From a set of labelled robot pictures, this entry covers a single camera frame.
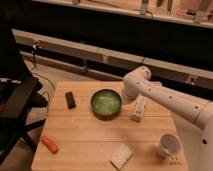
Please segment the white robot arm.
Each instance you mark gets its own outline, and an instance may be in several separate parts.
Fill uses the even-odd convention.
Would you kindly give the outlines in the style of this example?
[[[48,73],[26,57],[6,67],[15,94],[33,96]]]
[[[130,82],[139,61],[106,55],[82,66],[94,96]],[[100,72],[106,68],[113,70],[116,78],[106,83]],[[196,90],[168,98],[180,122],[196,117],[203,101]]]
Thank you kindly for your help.
[[[155,101],[202,130],[196,171],[213,171],[213,101],[182,93],[150,81],[151,71],[140,66],[123,77],[123,94]]]

